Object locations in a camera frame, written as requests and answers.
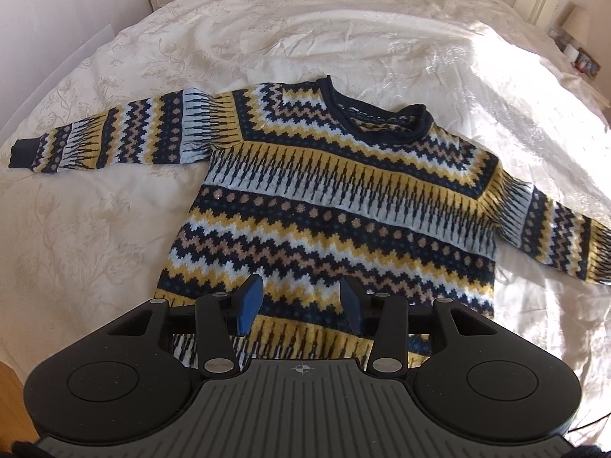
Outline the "navy yellow patterned knit sweater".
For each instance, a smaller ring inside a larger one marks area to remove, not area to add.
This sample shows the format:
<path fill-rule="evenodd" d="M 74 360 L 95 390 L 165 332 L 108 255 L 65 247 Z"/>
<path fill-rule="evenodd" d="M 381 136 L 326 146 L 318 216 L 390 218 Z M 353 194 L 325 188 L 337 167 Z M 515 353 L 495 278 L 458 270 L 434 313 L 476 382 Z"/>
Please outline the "navy yellow patterned knit sweater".
<path fill-rule="evenodd" d="M 10 166 L 208 169 L 156 284 L 187 305 L 246 277 L 264 298 L 241 358 L 356 358 L 340 282 L 494 313 L 497 243 L 574 278 L 610 281 L 610 232 L 502 169 L 423 105 L 388 112 L 322 77 L 148 97 L 15 142 Z"/>

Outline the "table lamp cream shade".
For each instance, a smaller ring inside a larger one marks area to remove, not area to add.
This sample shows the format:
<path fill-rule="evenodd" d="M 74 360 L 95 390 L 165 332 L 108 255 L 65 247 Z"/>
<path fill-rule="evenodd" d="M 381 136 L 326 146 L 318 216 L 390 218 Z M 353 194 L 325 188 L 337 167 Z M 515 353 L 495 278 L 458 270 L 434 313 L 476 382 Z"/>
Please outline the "table lamp cream shade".
<path fill-rule="evenodd" d="M 561 29 L 577 44 L 585 47 L 588 44 L 591 23 L 589 10 L 581 5 L 574 5 L 561 24 Z"/>

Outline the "items on right nightstand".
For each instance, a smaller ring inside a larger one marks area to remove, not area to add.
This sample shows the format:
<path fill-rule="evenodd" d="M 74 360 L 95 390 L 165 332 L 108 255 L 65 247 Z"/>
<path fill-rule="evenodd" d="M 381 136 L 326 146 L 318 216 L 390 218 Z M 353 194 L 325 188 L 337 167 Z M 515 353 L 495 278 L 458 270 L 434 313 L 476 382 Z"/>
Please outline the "items on right nightstand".
<path fill-rule="evenodd" d="M 598 76 L 601 65 L 584 48 L 576 48 L 574 45 L 567 44 L 563 52 L 579 73 L 584 73 L 590 79 L 595 79 Z"/>

